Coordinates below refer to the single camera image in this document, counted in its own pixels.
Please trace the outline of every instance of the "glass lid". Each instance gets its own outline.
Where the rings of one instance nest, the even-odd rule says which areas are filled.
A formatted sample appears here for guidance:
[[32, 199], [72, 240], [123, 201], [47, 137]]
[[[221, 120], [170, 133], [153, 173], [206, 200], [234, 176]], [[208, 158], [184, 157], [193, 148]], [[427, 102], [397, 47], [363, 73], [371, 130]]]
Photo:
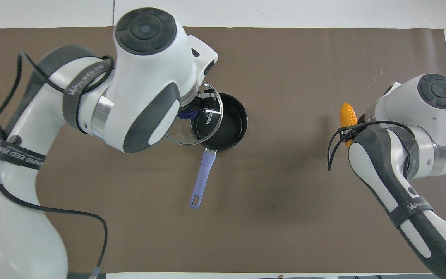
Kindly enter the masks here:
[[214, 87], [203, 82], [196, 97], [180, 108], [166, 137], [179, 145], [196, 145], [209, 139], [223, 119], [223, 101]]

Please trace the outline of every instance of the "black strap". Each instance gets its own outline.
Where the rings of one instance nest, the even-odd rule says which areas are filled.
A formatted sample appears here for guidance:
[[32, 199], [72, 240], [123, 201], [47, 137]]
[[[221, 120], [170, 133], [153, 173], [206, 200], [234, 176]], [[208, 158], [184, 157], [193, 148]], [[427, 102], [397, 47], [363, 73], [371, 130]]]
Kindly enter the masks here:
[[83, 90], [89, 86], [94, 79], [108, 70], [108, 65], [109, 63], [106, 61], [100, 61], [89, 65], [73, 79], [63, 92], [63, 116], [71, 127], [74, 127], [84, 134], [86, 134], [86, 132], [80, 129], [78, 123], [80, 98], [84, 94]]
[[405, 203], [402, 203], [401, 205], [398, 205], [398, 207], [390, 212], [389, 217], [395, 227], [398, 228], [414, 214], [425, 210], [433, 210], [433, 208], [425, 198], [418, 196], [405, 201]]
[[25, 149], [0, 139], [0, 160], [17, 166], [39, 170], [46, 159], [45, 155]]

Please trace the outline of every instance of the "purple pan handle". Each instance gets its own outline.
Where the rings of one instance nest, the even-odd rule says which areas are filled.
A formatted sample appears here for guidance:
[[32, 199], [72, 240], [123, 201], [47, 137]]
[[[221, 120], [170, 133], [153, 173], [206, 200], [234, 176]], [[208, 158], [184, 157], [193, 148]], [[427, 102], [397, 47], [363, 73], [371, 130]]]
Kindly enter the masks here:
[[206, 148], [202, 154], [201, 166], [199, 168], [199, 173], [197, 174], [192, 197], [190, 198], [191, 208], [196, 209], [201, 206], [202, 195], [204, 194], [204, 188], [206, 187], [209, 171], [211, 171], [214, 159], [216, 159], [216, 150], [209, 150]]

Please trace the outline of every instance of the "yellow corn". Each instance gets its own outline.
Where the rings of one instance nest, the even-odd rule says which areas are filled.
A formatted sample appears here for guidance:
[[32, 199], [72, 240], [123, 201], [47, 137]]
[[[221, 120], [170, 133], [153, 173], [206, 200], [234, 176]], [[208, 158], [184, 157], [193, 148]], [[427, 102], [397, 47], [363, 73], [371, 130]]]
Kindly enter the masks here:
[[[347, 103], [343, 103], [340, 108], [340, 127], [357, 124], [357, 117], [355, 116], [354, 108]], [[345, 145], [349, 147], [352, 144], [352, 140], [345, 142]]]

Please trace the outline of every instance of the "handle hole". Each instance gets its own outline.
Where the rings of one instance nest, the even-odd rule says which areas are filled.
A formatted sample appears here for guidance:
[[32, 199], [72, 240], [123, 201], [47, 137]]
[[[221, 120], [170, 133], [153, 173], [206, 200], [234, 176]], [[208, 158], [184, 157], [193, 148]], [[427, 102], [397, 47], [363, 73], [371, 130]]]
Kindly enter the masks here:
[[192, 205], [193, 206], [197, 205], [198, 201], [199, 201], [199, 196], [193, 196], [193, 198], [192, 198]]

